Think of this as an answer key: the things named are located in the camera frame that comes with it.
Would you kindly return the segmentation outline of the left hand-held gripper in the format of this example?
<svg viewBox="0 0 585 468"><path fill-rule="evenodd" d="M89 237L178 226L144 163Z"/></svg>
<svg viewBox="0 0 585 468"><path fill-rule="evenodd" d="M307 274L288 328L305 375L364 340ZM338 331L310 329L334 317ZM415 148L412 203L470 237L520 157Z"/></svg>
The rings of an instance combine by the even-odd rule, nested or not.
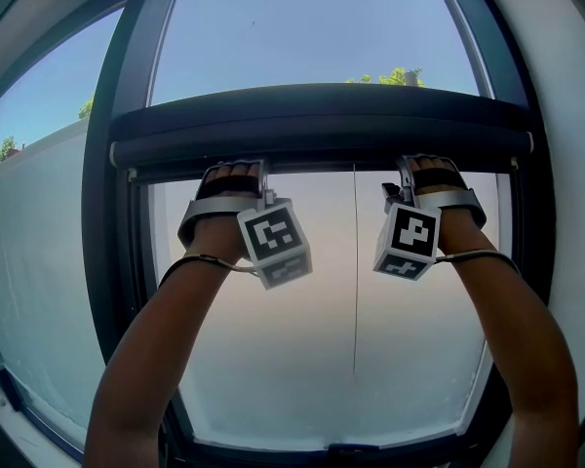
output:
<svg viewBox="0 0 585 468"><path fill-rule="evenodd" d="M187 250L184 262L204 261L229 271L256 276L270 290L312 272L308 241L294 213L292 200L282 198L267 185L267 164L263 159L240 160L260 165L260 196L213 197L188 204L177 237ZM231 218L242 238L243 259L239 266L217 254L193 253L199 223L215 218Z"/></svg>

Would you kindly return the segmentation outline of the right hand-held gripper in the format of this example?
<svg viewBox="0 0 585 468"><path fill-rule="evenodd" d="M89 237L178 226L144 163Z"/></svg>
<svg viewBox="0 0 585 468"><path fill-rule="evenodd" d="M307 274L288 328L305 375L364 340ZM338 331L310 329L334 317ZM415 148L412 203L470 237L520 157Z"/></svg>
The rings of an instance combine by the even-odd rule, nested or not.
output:
<svg viewBox="0 0 585 468"><path fill-rule="evenodd" d="M381 184L386 220L376 244L373 270L402 279L418 279L436 263L441 214L465 209L483 227L487 216L475 191L453 161L440 168L414 168L415 156L396 160L401 182Z"/></svg>

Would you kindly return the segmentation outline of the dark roller blind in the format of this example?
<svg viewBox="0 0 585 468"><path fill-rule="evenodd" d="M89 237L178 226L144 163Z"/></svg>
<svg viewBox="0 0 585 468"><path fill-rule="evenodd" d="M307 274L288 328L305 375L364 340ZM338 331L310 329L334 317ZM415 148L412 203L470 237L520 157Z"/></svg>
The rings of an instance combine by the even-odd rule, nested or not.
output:
<svg viewBox="0 0 585 468"><path fill-rule="evenodd" d="M416 87L282 85L184 98L111 125L117 169L265 157L273 163L449 156L471 168L532 152L527 114L512 103Z"/></svg>

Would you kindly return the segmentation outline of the person's right forearm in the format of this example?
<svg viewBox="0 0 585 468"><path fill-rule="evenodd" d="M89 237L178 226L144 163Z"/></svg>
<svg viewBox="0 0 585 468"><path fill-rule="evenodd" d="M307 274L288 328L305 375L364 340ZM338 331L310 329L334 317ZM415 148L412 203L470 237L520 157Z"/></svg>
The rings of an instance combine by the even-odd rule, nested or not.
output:
<svg viewBox="0 0 585 468"><path fill-rule="evenodd" d="M577 468L578 396L566 340L539 296L464 209L442 213L444 254L482 251L454 267L475 306L514 415L510 468Z"/></svg>

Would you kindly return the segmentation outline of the person's left forearm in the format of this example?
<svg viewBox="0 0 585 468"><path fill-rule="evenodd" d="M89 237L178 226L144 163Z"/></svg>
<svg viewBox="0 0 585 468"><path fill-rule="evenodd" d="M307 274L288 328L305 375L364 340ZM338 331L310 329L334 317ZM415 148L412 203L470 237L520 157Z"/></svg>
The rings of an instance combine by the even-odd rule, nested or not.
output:
<svg viewBox="0 0 585 468"><path fill-rule="evenodd" d="M243 256L231 218L198 224L195 253ZM133 320L97 388L83 468L158 468L158 432L191 350L229 270L178 262Z"/></svg>

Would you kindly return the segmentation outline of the person's right hand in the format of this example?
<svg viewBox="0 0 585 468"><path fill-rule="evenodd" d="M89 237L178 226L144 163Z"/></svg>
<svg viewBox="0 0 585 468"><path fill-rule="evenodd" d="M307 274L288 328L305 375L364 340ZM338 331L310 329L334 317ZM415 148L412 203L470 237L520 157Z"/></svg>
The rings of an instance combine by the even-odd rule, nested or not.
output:
<svg viewBox="0 0 585 468"><path fill-rule="evenodd" d="M408 158L408 163L416 195L467 188L459 171L444 159L420 156Z"/></svg>

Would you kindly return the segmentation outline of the person's left hand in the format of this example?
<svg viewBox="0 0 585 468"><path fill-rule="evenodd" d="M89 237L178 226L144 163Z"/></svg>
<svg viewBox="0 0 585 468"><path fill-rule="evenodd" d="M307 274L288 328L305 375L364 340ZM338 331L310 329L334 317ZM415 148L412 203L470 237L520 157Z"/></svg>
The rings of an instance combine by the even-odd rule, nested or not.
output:
<svg viewBox="0 0 585 468"><path fill-rule="evenodd" d="M196 200L213 197L249 197L260 196L260 165L258 162L221 163L206 171Z"/></svg>

